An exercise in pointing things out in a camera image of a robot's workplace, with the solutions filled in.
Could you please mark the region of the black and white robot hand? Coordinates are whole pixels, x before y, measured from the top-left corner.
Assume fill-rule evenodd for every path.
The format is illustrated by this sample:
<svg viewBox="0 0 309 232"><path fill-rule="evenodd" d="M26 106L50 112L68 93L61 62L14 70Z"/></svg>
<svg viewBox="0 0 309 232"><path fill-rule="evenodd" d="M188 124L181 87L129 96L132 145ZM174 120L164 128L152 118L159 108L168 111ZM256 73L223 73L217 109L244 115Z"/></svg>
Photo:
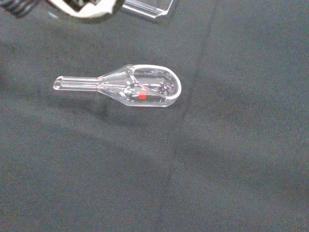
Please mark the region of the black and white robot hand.
<svg viewBox="0 0 309 232"><path fill-rule="evenodd" d="M0 7L20 19L27 16L41 0L2 0ZM111 18L124 5L123 0L46 0L60 15L76 21L92 23Z"/></svg>

